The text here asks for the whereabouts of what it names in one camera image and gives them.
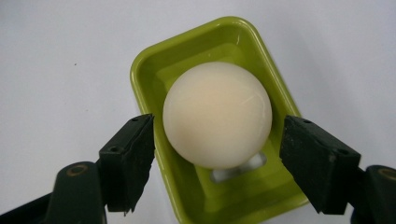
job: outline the green plastic tray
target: green plastic tray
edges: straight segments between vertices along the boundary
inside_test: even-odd
[[[207,62],[250,71],[267,90],[273,109],[272,130],[262,148],[268,162],[218,184],[210,180],[210,170],[181,158],[163,130],[163,102],[172,84]],[[220,18],[149,47],[135,58],[131,81],[141,112],[155,116],[155,156],[180,223],[257,223],[308,202],[278,157],[283,118],[300,114],[249,22]]]

